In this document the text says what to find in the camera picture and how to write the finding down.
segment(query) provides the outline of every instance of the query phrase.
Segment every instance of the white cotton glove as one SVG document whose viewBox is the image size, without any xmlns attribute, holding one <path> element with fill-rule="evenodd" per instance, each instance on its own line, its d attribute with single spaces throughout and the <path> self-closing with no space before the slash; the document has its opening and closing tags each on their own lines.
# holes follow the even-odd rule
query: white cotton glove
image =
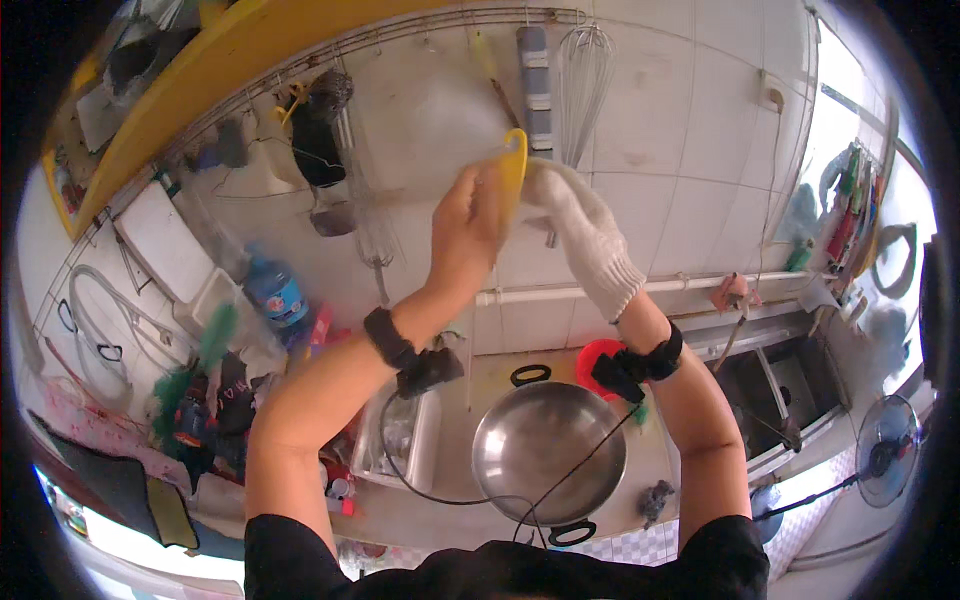
<svg viewBox="0 0 960 600">
<path fill-rule="evenodd" d="M 566 264 L 609 323 L 616 323 L 647 277 L 627 255 L 627 240 L 607 204 L 580 175 L 552 160 L 527 160 L 524 199 L 546 209 Z"/>
</svg>

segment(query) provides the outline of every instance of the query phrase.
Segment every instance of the blue label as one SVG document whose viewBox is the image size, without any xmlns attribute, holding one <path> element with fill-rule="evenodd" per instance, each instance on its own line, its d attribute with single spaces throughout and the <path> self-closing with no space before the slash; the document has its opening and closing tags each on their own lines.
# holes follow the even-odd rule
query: blue label
<svg viewBox="0 0 960 600">
<path fill-rule="evenodd" d="M 300 287 L 292 279 L 263 302 L 263 312 L 267 318 L 280 327 L 296 323 L 309 309 L 310 306 L 300 293 Z"/>
</svg>

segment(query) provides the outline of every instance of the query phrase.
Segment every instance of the wok handle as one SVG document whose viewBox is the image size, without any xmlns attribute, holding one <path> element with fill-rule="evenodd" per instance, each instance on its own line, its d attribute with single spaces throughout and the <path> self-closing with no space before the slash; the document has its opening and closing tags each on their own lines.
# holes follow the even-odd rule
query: wok handle
<svg viewBox="0 0 960 600">
<path fill-rule="evenodd" d="M 520 377 L 521 375 L 532 372 L 539 371 L 539 375 L 534 375 L 532 377 Z M 510 382 L 514 384 L 515 387 L 520 387 L 527 383 L 534 383 L 537 381 L 546 381 L 550 378 L 550 375 L 553 374 L 550 371 L 550 368 L 546 365 L 527 365 L 526 367 L 520 367 L 516 371 L 510 373 Z"/>
<path fill-rule="evenodd" d="M 580 529 L 586 529 L 587 532 L 579 538 L 575 538 L 573 540 L 566 540 L 566 541 L 557 540 L 557 538 L 560 536 L 565 536 L 566 534 L 572 531 L 577 531 Z M 567 548 L 569 546 L 575 546 L 581 541 L 589 540 L 590 538 L 593 537 L 593 534 L 595 534 L 596 532 L 597 532 L 596 523 L 594 523 L 593 521 L 588 521 L 586 519 L 583 519 L 583 520 L 577 521 L 576 523 L 570 523 L 569 525 L 561 525 L 560 527 L 551 527 L 550 536 L 547 537 L 546 540 L 549 541 L 551 545 L 556 546 L 558 548 Z"/>
</svg>

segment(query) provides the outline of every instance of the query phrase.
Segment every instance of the white pipe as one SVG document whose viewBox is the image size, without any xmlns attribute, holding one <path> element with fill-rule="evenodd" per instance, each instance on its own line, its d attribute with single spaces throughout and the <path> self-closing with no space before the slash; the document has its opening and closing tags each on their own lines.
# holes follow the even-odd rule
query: white pipe
<svg viewBox="0 0 960 600">
<path fill-rule="evenodd" d="M 764 273 L 759 276 L 760 281 L 776 281 L 781 279 L 800 279 L 815 275 L 810 271 L 774 271 Z M 678 290 L 694 290 L 703 288 L 712 288 L 723 283 L 724 277 L 697 277 L 692 279 L 667 279 L 666 281 L 647 281 L 643 289 L 647 292 L 675 292 Z M 744 275 L 747 281 L 756 281 L 756 273 Z M 834 279 L 836 276 L 824 275 L 825 279 Z M 490 306 L 492 304 L 509 304 L 512 302 L 528 302 L 534 300 L 568 300 L 577 298 L 586 298 L 587 294 L 579 286 L 568 287 L 541 287 L 535 289 L 520 290 L 483 290 L 476 295 L 477 306 Z"/>
</svg>

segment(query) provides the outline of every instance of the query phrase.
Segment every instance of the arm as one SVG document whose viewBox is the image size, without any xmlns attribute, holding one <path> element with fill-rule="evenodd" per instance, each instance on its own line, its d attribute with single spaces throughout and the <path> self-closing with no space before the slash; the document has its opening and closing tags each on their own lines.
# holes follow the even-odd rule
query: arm
<svg viewBox="0 0 960 600">
<path fill-rule="evenodd" d="M 397 331 L 417 350 L 473 299 L 496 261 L 499 202 L 483 184 L 496 180 L 488 169 L 465 169 L 440 202 L 430 275 L 393 310 Z M 335 554 L 317 453 L 395 373 L 367 335 L 357 333 L 289 376 L 253 420 L 247 519 L 288 516 L 312 529 Z"/>
<path fill-rule="evenodd" d="M 530 159 L 527 200 L 542 205 L 560 235 L 571 273 L 627 345 L 650 353 L 670 323 L 641 289 L 646 277 L 607 205 L 572 169 Z M 680 450 L 680 546 L 703 525 L 750 516 L 747 462 L 730 405 L 704 363 L 684 345 L 680 368 L 652 385 L 667 431 Z"/>
<path fill-rule="evenodd" d="M 627 346 L 640 354 L 670 338 L 670 323 L 642 290 L 620 315 L 618 329 Z M 683 548 L 698 529 L 720 516 L 751 516 L 743 439 L 716 379 L 686 344 L 680 368 L 650 387 L 680 450 Z"/>
</svg>

